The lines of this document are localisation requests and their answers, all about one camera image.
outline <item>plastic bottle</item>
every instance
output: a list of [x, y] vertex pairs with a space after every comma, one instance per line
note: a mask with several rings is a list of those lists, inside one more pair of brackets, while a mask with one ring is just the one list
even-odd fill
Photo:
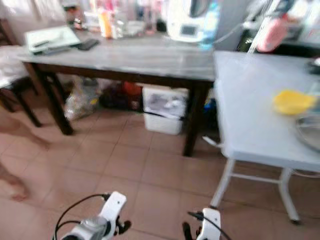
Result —
[[202, 40], [200, 47], [204, 50], [211, 49], [215, 40], [220, 16], [220, 5], [216, 0], [212, 0], [205, 16], [202, 29]]

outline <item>white plastic table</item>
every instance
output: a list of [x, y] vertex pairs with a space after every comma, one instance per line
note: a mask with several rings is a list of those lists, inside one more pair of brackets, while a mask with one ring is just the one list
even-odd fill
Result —
[[[293, 169], [320, 172], [320, 153], [295, 136], [294, 117], [274, 110], [284, 89], [307, 93], [319, 76], [308, 74], [307, 58], [216, 51], [215, 95], [227, 163], [211, 205], [217, 207], [231, 177], [277, 184], [289, 218], [300, 219], [288, 190]], [[236, 161], [282, 168], [279, 179], [234, 173]]]

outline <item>wooden table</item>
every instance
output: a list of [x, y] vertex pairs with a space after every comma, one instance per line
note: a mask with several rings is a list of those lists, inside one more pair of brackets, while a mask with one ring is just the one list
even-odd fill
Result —
[[93, 33], [77, 33], [81, 40], [95, 38], [101, 44], [89, 51], [71, 49], [53, 55], [20, 57], [36, 88], [46, 99], [56, 124], [65, 135], [73, 129], [47, 82], [54, 73], [105, 78], [189, 90], [188, 124], [183, 149], [191, 156], [196, 142], [203, 107], [216, 78], [214, 52], [195, 44], [177, 42], [163, 35], [106, 40]]

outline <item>yellow object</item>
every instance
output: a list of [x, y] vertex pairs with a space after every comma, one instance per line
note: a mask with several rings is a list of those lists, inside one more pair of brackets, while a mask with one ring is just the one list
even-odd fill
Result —
[[273, 99], [275, 109], [286, 115], [301, 114], [313, 107], [316, 101], [315, 96], [305, 95], [293, 90], [284, 90]]

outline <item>cable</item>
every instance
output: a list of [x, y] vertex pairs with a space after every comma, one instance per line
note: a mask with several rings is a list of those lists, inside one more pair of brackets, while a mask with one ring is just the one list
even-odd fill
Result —
[[193, 217], [195, 217], [195, 218], [197, 218], [200, 221], [203, 221], [204, 219], [207, 220], [209, 223], [211, 223], [213, 226], [215, 226], [227, 240], [232, 240], [231, 237], [229, 237], [229, 235], [225, 231], [222, 230], [222, 228], [220, 228], [217, 224], [215, 224], [209, 218], [205, 217], [203, 214], [194, 213], [194, 212], [191, 212], [191, 211], [188, 211], [188, 214], [193, 216]]
[[226, 40], [228, 37], [230, 37], [239, 27], [243, 26], [243, 23], [239, 23], [234, 28], [231, 29], [230, 32], [228, 32], [226, 35], [220, 37], [219, 39], [215, 40], [213, 44], [221, 43], [222, 41]]
[[77, 221], [77, 220], [68, 220], [68, 221], [64, 221], [63, 223], [61, 223], [58, 228], [57, 228], [57, 232], [59, 231], [59, 229], [66, 225], [66, 224], [80, 224], [81, 222], [80, 221]]
[[314, 174], [314, 175], [307, 175], [307, 174], [300, 173], [297, 170], [293, 170], [293, 174], [297, 175], [299, 177], [304, 177], [304, 178], [309, 178], [309, 179], [320, 179], [320, 173]]
[[75, 206], [79, 205], [80, 203], [84, 202], [85, 200], [88, 200], [88, 199], [91, 199], [91, 198], [95, 198], [95, 197], [102, 197], [105, 201], [108, 200], [108, 198], [110, 197], [109, 194], [93, 194], [93, 195], [90, 195], [90, 196], [87, 196], [79, 201], [77, 201], [76, 203], [72, 204], [70, 207], [68, 207], [60, 216], [60, 218], [58, 219], [58, 222], [56, 223], [55, 225], [55, 228], [54, 228], [54, 234], [53, 234], [53, 240], [58, 240], [58, 236], [57, 236], [57, 232], [59, 230], [59, 228], [61, 226], [59, 226], [62, 218], [66, 215], [67, 212], [70, 211], [70, 209], [74, 208]]

